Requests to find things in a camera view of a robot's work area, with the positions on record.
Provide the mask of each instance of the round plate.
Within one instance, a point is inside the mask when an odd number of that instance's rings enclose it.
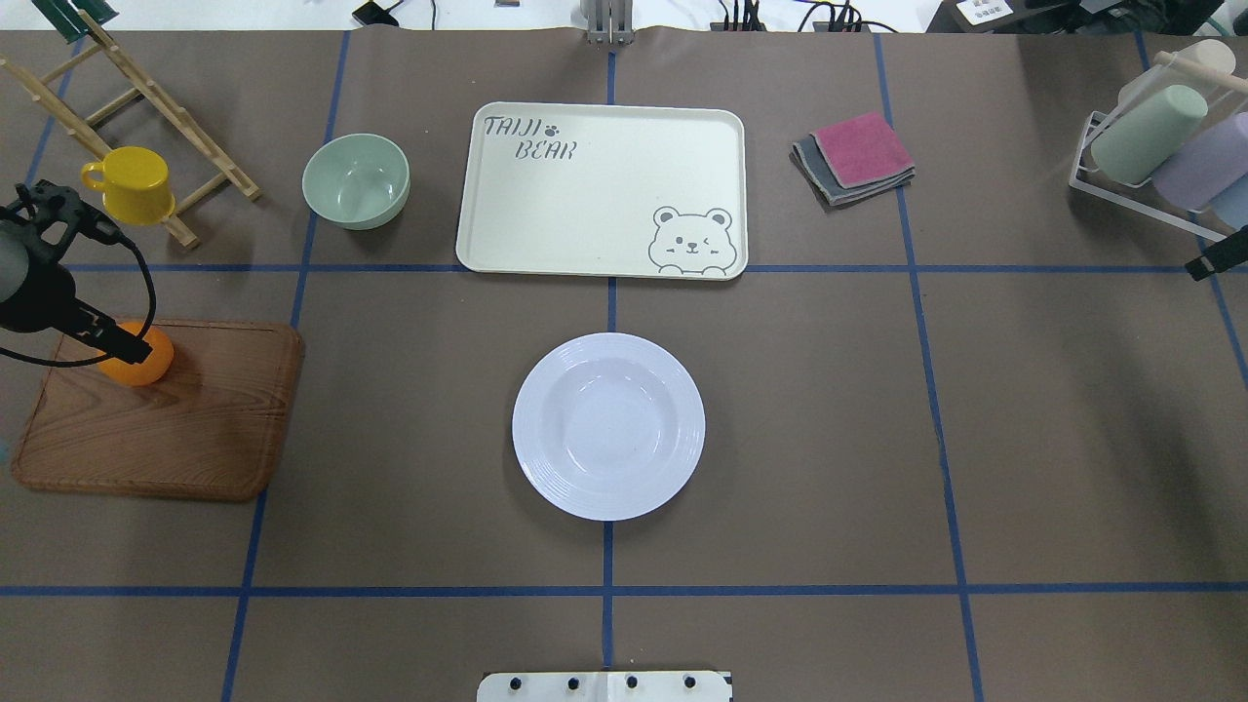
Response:
[[[547,353],[512,412],[529,482],[587,520],[628,520],[670,500],[698,466],[705,433],[689,372],[628,334],[592,334]]]

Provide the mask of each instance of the white plate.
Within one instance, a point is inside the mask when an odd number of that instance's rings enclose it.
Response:
[[[745,270],[745,220],[733,112],[490,102],[456,254],[483,272],[725,280]]]
[[[670,500],[698,466],[705,433],[689,372],[628,334],[592,334],[547,353],[512,412],[529,482],[587,520],[628,520]]]

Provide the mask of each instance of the bear drawing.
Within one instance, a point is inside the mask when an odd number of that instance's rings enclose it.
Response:
[[[675,269],[680,274],[726,276],[736,262],[736,247],[728,234],[733,216],[725,210],[681,215],[675,207],[659,207],[654,225],[658,229],[650,242],[650,260],[659,272]]]

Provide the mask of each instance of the pink cloth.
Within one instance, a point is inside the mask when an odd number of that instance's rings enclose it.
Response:
[[[915,160],[880,112],[825,126],[811,136],[842,187],[857,187],[915,167]]]

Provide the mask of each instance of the bowl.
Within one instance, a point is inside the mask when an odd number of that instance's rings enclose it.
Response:
[[[407,156],[376,134],[348,134],[326,144],[303,169],[303,200],[342,229],[378,227],[403,209],[412,187]]]

